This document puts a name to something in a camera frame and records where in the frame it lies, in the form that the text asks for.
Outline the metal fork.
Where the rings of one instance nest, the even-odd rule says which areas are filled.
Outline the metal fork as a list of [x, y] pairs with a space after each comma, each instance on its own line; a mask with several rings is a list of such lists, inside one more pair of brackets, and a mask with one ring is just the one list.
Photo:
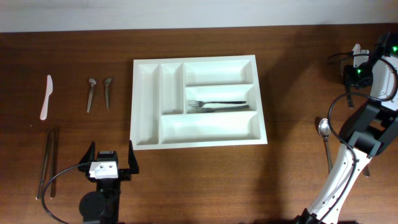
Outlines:
[[340, 74], [343, 77], [343, 85], [345, 86], [345, 92], [347, 93], [346, 100], [347, 100], [348, 107], [350, 109], [353, 109], [354, 103], [353, 103], [351, 95], [349, 94], [351, 92], [351, 86], [353, 84], [353, 78], [352, 78], [353, 66], [348, 64], [347, 59], [344, 59], [341, 61]]
[[197, 100], [188, 100], [188, 106], [194, 108], [202, 108], [206, 104], [231, 104], [231, 105], [243, 105], [246, 104], [246, 101], [197, 101]]
[[244, 110], [248, 108], [250, 108], [249, 105], [241, 105], [241, 106], [228, 106], [221, 108], [194, 108], [192, 111], [194, 113], [215, 113], [217, 111]]

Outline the pink plastic knife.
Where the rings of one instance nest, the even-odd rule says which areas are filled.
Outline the pink plastic knife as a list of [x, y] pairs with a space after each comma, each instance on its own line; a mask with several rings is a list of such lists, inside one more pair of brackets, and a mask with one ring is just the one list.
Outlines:
[[42, 109], [40, 112], [40, 120], [46, 120], [49, 110], [49, 98], [53, 92], [53, 80], [51, 75], [47, 75], [47, 84], [46, 84], [46, 91], [44, 96], [44, 102], [42, 105]]

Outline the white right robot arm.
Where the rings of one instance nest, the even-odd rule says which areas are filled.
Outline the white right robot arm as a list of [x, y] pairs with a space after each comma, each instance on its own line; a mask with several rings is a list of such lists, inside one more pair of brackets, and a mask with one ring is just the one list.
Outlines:
[[340, 146], [334, 166], [315, 201], [294, 223], [338, 223], [341, 208], [356, 179], [373, 157], [397, 138], [397, 34], [379, 37], [373, 51], [356, 44], [342, 54], [344, 96], [366, 99], [337, 133]]

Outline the white cutlery tray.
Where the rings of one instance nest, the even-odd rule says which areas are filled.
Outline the white cutlery tray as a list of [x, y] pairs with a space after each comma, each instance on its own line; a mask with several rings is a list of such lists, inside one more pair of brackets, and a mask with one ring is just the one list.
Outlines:
[[[267, 144], [255, 55], [134, 60], [132, 77], [135, 150]], [[188, 100], [250, 108], [194, 113]]]

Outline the metal chopstick left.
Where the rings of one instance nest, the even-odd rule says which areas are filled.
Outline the metal chopstick left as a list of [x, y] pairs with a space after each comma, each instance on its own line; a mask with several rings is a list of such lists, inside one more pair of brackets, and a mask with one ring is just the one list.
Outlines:
[[38, 184], [38, 189], [37, 189], [37, 194], [35, 199], [40, 200], [42, 196], [42, 188], [45, 182], [45, 176], [47, 173], [47, 165], [48, 165], [48, 159], [50, 155], [50, 151], [52, 150], [52, 145], [53, 145], [53, 129], [48, 129], [47, 130], [47, 135], [46, 135], [46, 142], [45, 142], [45, 149], [44, 149], [44, 156], [42, 159], [42, 165], [41, 165], [41, 170], [40, 170], [40, 179], [39, 179], [39, 184]]

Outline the metal spoon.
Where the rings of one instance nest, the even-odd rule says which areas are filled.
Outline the metal spoon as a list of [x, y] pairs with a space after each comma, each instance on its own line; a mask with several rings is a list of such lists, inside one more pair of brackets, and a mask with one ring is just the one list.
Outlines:
[[318, 133], [319, 135], [323, 138], [323, 142], [325, 145], [325, 151], [326, 151], [326, 159], [327, 159], [327, 166], [328, 166], [328, 173], [331, 172], [333, 168], [333, 163], [331, 160], [331, 154], [330, 154], [330, 149], [329, 149], [329, 144], [328, 144], [328, 138], [331, 134], [330, 127], [328, 125], [328, 119], [327, 118], [322, 118], [318, 124]]
[[365, 167], [364, 167], [364, 169], [363, 169], [363, 175], [364, 175], [365, 177], [370, 177], [370, 176], [371, 176], [368, 166], [365, 166]]

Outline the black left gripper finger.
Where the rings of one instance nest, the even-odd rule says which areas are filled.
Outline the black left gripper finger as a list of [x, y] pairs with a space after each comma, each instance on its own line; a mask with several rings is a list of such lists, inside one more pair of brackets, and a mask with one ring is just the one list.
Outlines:
[[137, 163], [137, 159], [134, 155], [134, 149], [132, 145], [132, 141], [129, 141], [129, 150], [128, 150], [128, 164], [129, 170], [131, 174], [138, 174], [139, 173], [139, 165]]
[[79, 161], [78, 170], [79, 171], [88, 171], [90, 169], [91, 163], [94, 161], [95, 158], [95, 142], [92, 141], [87, 152]]

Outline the metal spoon left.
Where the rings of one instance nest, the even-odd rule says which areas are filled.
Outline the metal spoon left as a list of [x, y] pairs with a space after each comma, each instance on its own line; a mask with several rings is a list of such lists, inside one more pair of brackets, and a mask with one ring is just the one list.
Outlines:
[[325, 151], [326, 151], [326, 159], [327, 159], [327, 166], [328, 166], [328, 173], [331, 172], [333, 168], [333, 163], [331, 160], [331, 154], [330, 154], [330, 149], [329, 149], [329, 144], [328, 144], [328, 138], [331, 134], [330, 127], [328, 125], [328, 119], [327, 118], [322, 118], [318, 124], [318, 133], [319, 135], [323, 138], [323, 142], [325, 145]]

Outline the metal spoon right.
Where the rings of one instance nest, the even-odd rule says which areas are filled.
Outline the metal spoon right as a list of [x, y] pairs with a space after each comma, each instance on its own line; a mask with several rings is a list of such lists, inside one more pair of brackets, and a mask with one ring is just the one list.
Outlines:
[[363, 175], [364, 175], [365, 177], [370, 177], [370, 176], [371, 176], [368, 166], [365, 166], [365, 167], [364, 167], [364, 169], [363, 169]]

